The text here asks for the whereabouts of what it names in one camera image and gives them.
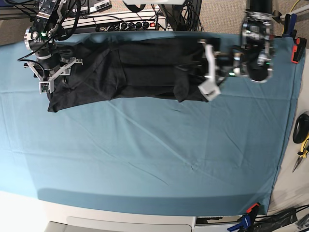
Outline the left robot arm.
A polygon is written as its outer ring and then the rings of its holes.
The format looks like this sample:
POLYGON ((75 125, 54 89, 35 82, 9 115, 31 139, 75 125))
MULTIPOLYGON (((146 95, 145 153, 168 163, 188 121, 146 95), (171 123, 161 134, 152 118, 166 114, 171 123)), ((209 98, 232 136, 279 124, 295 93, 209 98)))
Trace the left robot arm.
POLYGON ((274 34, 271 0, 248 0, 239 34, 239 44, 228 53, 214 51, 208 40, 200 40, 208 62, 206 83, 220 86, 227 76, 248 77, 263 83, 272 76, 274 34))

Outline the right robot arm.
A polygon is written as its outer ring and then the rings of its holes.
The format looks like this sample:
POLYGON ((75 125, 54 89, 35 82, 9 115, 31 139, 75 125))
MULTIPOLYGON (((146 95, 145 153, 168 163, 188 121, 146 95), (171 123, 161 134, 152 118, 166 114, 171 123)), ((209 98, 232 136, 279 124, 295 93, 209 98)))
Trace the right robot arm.
POLYGON ((70 75, 71 67, 83 60, 74 46, 57 44, 73 35, 81 13, 81 2, 41 0, 33 25, 24 36, 30 53, 18 59, 39 79, 41 92, 52 92, 59 76, 70 75))

